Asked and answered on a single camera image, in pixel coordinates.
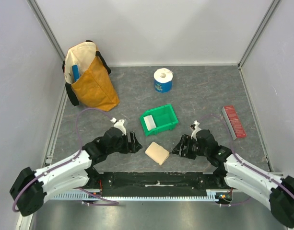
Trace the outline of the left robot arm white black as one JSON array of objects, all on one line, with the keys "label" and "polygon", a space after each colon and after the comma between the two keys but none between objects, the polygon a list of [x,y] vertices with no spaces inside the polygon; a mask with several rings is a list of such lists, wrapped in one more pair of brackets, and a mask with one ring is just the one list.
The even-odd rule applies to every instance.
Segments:
[{"label": "left robot arm white black", "polygon": [[96,164],[105,161],[112,153],[136,153],[140,149],[142,145],[133,131],[123,134],[120,129],[112,127],[103,136],[96,137],[57,163],[37,170],[26,167],[10,188],[12,210],[26,217],[60,193],[84,186],[94,188],[99,182],[99,173],[94,168]]}]

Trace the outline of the beige leather card holder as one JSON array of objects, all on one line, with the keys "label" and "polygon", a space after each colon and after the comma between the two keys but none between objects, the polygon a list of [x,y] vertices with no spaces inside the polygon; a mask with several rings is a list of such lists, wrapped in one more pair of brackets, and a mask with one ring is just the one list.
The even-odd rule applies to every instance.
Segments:
[{"label": "beige leather card holder", "polygon": [[149,145],[149,147],[145,151],[145,154],[159,165],[162,165],[170,155],[169,151],[164,149],[156,142],[152,142]]}]

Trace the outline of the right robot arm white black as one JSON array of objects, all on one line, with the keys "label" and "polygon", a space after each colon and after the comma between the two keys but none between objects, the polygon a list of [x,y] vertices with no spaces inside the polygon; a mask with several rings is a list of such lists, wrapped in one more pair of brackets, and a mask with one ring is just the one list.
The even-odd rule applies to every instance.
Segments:
[{"label": "right robot arm white black", "polygon": [[206,157],[218,172],[213,176],[217,188],[229,186],[237,189],[267,207],[284,226],[294,228],[294,178],[284,178],[266,172],[228,147],[219,145],[209,130],[183,134],[171,151],[180,157],[195,159]]}]

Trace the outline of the white credit card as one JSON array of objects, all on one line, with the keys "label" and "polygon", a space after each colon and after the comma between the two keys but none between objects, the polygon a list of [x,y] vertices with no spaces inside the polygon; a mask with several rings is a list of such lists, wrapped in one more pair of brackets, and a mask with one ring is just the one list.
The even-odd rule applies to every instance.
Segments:
[{"label": "white credit card", "polygon": [[148,131],[156,128],[156,124],[152,115],[147,115],[143,119]]}]

